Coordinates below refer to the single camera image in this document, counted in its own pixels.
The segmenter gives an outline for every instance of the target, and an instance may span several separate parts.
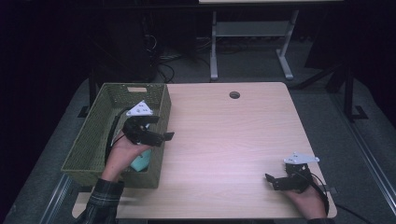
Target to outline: person's right hand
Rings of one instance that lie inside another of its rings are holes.
[[[115,139],[117,140],[111,148],[105,170],[102,172],[101,177],[104,180],[112,182],[117,182],[122,170],[128,167],[136,157],[151,148],[151,146],[147,145],[133,144],[122,131],[120,131]]]
[[[324,203],[312,186],[309,186],[302,193],[297,193],[293,190],[285,190],[283,192],[307,220],[327,217]]]

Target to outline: wooden table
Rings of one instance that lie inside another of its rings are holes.
[[[125,189],[119,218],[289,218],[295,207],[264,179],[285,176],[283,159],[313,155],[283,83],[168,85],[172,109],[160,186]],[[231,91],[240,97],[232,99]],[[317,163],[311,172],[323,179]],[[90,193],[78,195],[73,216]],[[330,197],[329,217],[336,215]]]

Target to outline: teal object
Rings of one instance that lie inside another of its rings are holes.
[[[140,172],[149,166],[149,159],[151,157],[151,149],[144,151],[134,161],[131,162],[131,167]]]

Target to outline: green basket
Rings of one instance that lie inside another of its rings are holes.
[[[125,107],[132,107],[144,100],[154,115],[157,124],[150,124],[155,133],[166,133],[171,99],[165,84],[105,83],[99,91],[78,137],[67,155],[62,172],[82,186],[94,186],[105,169],[106,142],[114,118]],[[120,117],[115,133],[127,119],[126,112]],[[141,172],[125,169],[120,180],[126,188],[158,188],[163,164],[164,143],[153,147],[149,166]]]

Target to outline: shirt sleeve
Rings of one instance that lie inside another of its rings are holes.
[[[330,218],[314,218],[306,222],[307,224],[335,224],[334,220]]]
[[[114,183],[98,179],[84,212],[78,216],[76,224],[117,223],[117,207],[123,192],[122,182]]]

